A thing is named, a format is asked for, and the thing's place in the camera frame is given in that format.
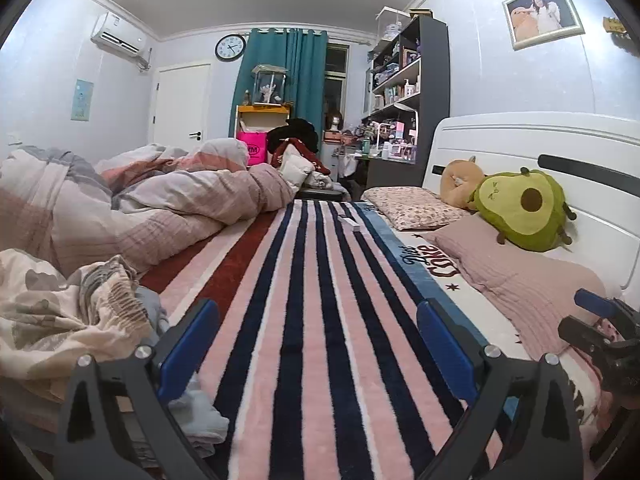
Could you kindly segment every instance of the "framed photo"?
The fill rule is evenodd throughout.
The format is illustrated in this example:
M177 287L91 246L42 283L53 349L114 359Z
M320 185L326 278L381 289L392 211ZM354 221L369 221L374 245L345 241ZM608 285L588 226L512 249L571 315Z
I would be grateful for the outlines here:
M418 52L416 50L411 50L408 48L404 48L402 50L402 68L404 68L407 65L410 65L416 59L418 59Z
M571 0L507 0L502 6L514 50L584 34Z

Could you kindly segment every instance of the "window frame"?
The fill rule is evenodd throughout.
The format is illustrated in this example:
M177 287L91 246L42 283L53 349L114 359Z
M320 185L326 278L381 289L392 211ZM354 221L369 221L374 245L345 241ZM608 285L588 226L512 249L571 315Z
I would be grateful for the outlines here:
M344 72L336 72L333 70L325 70L324 71L324 80L331 79L333 81L341 81L342 86L340 88L340 113L342 114L342 118L344 119L344 110L346 108L347 101L347 74L349 73L349 61L351 49L348 44L344 43L327 43L327 50L344 50L347 53L347 56L344 60Z

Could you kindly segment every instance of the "white wall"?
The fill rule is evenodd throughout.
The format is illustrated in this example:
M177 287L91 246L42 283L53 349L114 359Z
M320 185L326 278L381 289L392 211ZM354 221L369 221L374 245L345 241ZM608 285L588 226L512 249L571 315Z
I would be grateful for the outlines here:
M174 64L209 59L212 62L212 85L209 104L209 124L205 130L206 139L226 137L229 114L241 59L223 62L215 56L216 43L229 32L208 32L175 40L162 41L154 50L153 64L156 68ZM330 40L331 43L345 43L350 46L347 73L345 126L359 124L364 104L365 70L368 45Z
M11 132L90 162L146 144L152 76L90 41L104 12L91 0L33 0L20 17L0 50L0 160ZM76 79L94 83L88 122L70 120Z
M503 1L422 4L449 26L452 116L550 110L640 120L640 55L602 28L614 16L605 0L573 0L584 35L519 51Z

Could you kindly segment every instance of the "white bed headboard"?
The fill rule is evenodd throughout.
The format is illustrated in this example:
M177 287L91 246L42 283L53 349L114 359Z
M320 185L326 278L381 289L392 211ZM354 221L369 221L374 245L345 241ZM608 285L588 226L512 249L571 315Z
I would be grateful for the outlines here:
M640 198L617 189L640 191L639 122L570 112L445 119L434 134L423 187L439 192L442 167L472 155L485 174L526 166L553 176L578 215L566 228L574 242L555 251L594 270L607 288L618 285L622 298L640 310Z

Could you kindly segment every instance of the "wall clock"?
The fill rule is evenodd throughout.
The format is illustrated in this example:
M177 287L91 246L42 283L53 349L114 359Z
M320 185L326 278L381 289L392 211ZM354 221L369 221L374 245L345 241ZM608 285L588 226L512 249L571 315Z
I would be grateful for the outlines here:
M240 34L229 34L216 45L216 57L220 61L233 61L244 53L246 41Z

